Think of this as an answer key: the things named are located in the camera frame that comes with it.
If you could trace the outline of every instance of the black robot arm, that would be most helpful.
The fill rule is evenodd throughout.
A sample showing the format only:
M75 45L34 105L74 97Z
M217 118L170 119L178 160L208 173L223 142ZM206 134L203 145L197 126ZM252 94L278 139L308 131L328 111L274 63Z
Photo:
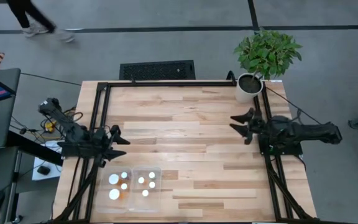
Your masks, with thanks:
M62 147L62 156L76 156L81 158L97 157L102 155L102 159L111 160L126 153L113 150L111 144L130 144L121 137L121 130L118 125L114 125L110 129L111 137L109 138L104 127L99 127L94 133L93 130L88 131L85 126L75 123L70 117L62 112L59 101L55 98L48 98L39 105L39 112L44 116L51 117L63 127L65 133L65 141L59 142Z
M253 108L244 115L231 118L240 123L248 122L245 126L230 124L246 138L246 144L252 141L254 133L268 138L269 144L277 148L297 145L307 140L320 140L330 144L339 144L342 140L338 127L332 123L304 125L284 116L274 116L265 122Z

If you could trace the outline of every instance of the white shoe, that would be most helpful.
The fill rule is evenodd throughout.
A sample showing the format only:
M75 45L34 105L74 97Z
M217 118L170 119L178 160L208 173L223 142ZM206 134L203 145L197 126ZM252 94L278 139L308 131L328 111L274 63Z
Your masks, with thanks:
M48 29L44 26L31 23L29 28L22 28L23 34L25 37L33 37L37 34L45 34L48 32Z
M54 34L60 41L69 43L74 40L74 34L67 30L56 29Z

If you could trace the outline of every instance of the potted plant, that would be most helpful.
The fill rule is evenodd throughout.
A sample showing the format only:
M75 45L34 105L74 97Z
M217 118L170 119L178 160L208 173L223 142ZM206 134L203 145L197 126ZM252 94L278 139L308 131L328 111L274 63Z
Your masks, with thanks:
M262 78L269 80L284 75L295 57L302 60L296 51L301 47L292 36L276 31L262 30L250 38L244 38L234 49L234 53L239 54L241 68L248 71L237 81L237 101L250 101L262 91Z

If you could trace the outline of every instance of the concrete floor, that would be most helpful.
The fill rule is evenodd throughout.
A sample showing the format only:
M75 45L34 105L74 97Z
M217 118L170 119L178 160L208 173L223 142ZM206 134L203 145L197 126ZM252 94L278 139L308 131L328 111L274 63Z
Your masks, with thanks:
M39 8L63 28L251 26L246 0L35 0ZM358 1L256 0L260 26L358 25ZM0 30L19 29L5 4L0 4ZM304 47L303 61L284 76L287 97L322 123L338 125L343 142L303 144L307 174L318 216L323 220L358 223L358 131L347 120L358 112L358 30L296 30ZM72 44L61 44L50 35L25 39L0 34L1 68L80 83L115 80L119 64L165 60L194 60L199 79L225 78L229 70L243 71L232 54L252 31L133 32L77 34ZM77 86L21 77L14 116L37 127L42 117L37 105L56 97L69 108L76 104ZM303 116L305 123L312 123ZM24 159L23 169L32 165ZM21 187L38 191L23 196L19 213L24 223L46 220L57 179Z

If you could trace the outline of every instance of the plastic container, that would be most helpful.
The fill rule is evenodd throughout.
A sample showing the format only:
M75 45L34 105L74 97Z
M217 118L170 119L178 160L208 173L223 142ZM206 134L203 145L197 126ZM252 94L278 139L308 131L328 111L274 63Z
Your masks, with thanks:
M96 211L99 213L125 213L128 211L129 200L131 198L131 185L132 185L132 171L130 167L105 167L102 170L102 178L99 183L99 190L96 194ZM121 174L127 173L125 179ZM111 175L116 174L119 180L116 184L111 184L109 178ZM122 190L122 184L127 184L127 189ZM119 197L117 200L110 198L110 191L112 189L119 190Z
M153 179L149 177L150 172L155 174ZM130 212L158 212L160 210L161 176L162 171L159 167L138 166L133 168ZM138 181L140 177L144 178L142 184ZM149 187L150 182L155 183L154 188ZM148 191L146 197L143 195L144 190Z

